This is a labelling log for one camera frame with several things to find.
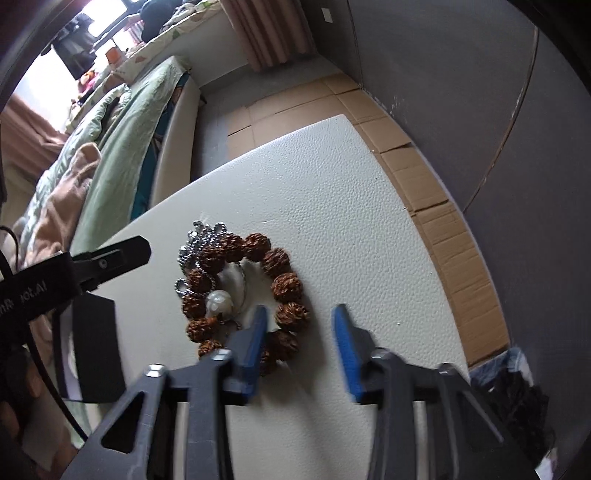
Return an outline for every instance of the bead bracelet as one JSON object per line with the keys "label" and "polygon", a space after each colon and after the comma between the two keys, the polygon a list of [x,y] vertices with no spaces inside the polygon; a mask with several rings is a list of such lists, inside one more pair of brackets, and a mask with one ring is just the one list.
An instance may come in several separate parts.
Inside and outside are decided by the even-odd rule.
{"label": "bead bracelet", "polygon": [[[246,238],[228,231],[223,223],[211,227],[193,222],[194,230],[179,250],[178,262],[186,278],[177,280],[175,291],[181,297],[187,324],[187,336],[199,343],[199,357],[222,348],[220,326],[235,320],[246,299],[246,276],[240,262],[246,258],[258,262],[265,275],[273,279],[271,291],[280,305],[275,312],[278,330],[267,332],[261,358],[261,376],[277,368],[278,361],[287,361],[298,352],[296,334],[309,323],[309,313],[302,305],[303,285],[291,270],[290,258],[282,248],[271,248],[271,241],[262,233]],[[242,301],[238,309],[230,294],[217,289],[217,274],[227,264],[236,265],[243,280]]]}

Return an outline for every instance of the pink curtain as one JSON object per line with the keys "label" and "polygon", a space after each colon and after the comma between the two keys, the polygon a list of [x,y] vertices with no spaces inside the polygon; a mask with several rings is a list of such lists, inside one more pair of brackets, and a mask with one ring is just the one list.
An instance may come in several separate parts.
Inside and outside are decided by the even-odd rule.
{"label": "pink curtain", "polygon": [[314,53],[297,0],[220,0],[255,72]]}
{"label": "pink curtain", "polygon": [[66,134],[59,133],[17,95],[12,94],[0,114],[2,159],[35,179],[53,164]]}

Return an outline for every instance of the white tabletop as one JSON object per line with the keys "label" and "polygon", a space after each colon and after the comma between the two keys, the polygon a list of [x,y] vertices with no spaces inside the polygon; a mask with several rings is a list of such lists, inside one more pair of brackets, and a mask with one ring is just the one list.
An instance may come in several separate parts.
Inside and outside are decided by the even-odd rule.
{"label": "white tabletop", "polygon": [[[467,371],[446,296],[401,199],[344,116],[279,138],[193,182],[112,238],[147,238],[150,263],[101,286],[116,302],[125,378],[150,363],[196,361],[174,282],[194,220],[267,235],[289,253],[313,306],[301,351],[264,378],[248,407],[229,408],[235,476],[260,480],[366,477],[372,408],[349,399],[330,325],[344,302],[380,346],[408,362]],[[246,265],[249,297],[272,312],[270,281]]]}

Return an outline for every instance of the white pearl bead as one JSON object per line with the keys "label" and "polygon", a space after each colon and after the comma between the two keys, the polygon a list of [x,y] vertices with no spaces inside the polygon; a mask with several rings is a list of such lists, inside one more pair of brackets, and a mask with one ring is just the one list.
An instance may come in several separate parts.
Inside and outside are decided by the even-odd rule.
{"label": "white pearl bead", "polygon": [[207,316],[215,317],[222,314],[223,319],[227,319],[232,315],[234,302],[232,297],[225,290],[214,290],[207,296]]}

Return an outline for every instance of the cardboard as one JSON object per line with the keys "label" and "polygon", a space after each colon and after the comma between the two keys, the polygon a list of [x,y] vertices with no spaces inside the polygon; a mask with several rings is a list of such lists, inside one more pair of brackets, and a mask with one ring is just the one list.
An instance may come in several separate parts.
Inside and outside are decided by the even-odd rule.
{"label": "cardboard", "polygon": [[275,113],[331,95],[332,90],[324,82],[317,80],[263,98],[251,105],[248,111],[252,122],[256,122]]}
{"label": "cardboard", "polygon": [[443,188],[414,147],[384,152],[382,158],[394,173],[414,211],[447,201]]}
{"label": "cardboard", "polygon": [[234,158],[238,158],[254,148],[255,141],[252,136],[252,127],[243,128],[228,136],[228,157],[230,160],[234,160]]}
{"label": "cardboard", "polygon": [[228,125],[228,135],[232,135],[252,124],[251,114],[245,106],[242,106],[226,117],[226,123]]}
{"label": "cardboard", "polygon": [[355,121],[334,95],[276,113],[253,124],[255,145],[264,145],[300,128],[341,114],[346,115],[350,121]]}
{"label": "cardboard", "polygon": [[229,158],[344,114],[396,189],[452,308],[468,365],[505,349],[509,336],[482,257],[462,215],[408,135],[350,78],[331,75],[271,95],[226,118]]}
{"label": "cardboard", "polygon": [[329,77],[324,77],[322,81],[324,81],[326,86],[332,90],[335,95],[359,89],[359,85],[344,73],[335,73]]}
{"label": "cardboard", "polygon": [[337,97],[358,123],[386,117],[386,113],[363,90],[353,90]]}
{"label": "cardboard", "polygon": [[468,365],[505,349],[509,335],[494,287],[455,205],[433,206],[415,218],[440,272]]}
{"label": "cardboard", "polygon": [[362,123],[361,127],[379,153],[410,143],[410,138],[390,117]]}

